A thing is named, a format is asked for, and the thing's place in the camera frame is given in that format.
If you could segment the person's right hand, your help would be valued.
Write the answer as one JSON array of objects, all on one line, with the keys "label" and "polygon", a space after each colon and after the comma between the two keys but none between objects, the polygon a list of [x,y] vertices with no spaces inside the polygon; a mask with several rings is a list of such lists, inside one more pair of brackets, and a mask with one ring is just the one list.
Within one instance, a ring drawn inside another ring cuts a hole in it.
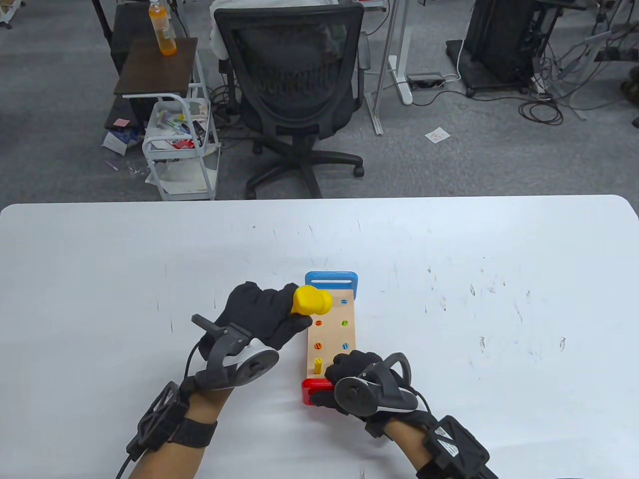
[{"label": "person's right hand", "polygon": [[[360,350],[353,350],[349,354],[340,353],[334,357],[333,364],[326,368],[324,378],[335,386],[338,381],[345,377],[357,377],[367,367],[381,361],[381,356],[372,352],[365,353]],[[334,409],[343,415],[348,415],[348,412],[338,405],[333,391],[324,390],[313,393],[311,395],[311,404],[317,407]]]}]

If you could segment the person's left hand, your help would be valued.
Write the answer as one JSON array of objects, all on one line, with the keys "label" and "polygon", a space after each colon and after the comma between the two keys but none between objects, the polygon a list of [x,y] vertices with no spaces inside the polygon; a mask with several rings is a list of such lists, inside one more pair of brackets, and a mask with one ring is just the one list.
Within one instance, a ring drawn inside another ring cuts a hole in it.
[{"label": "person's left hand", "polygon": [[295,283],[274,290],[261,289],[253,281],[246,281],[232,290],[214,325],[219,328],[237,326],[250,340],[257,339],[269,348],[261,352],[261,360],[276,364],[279,351],[313,323],[310,316],[292,312],[297,289]]}]

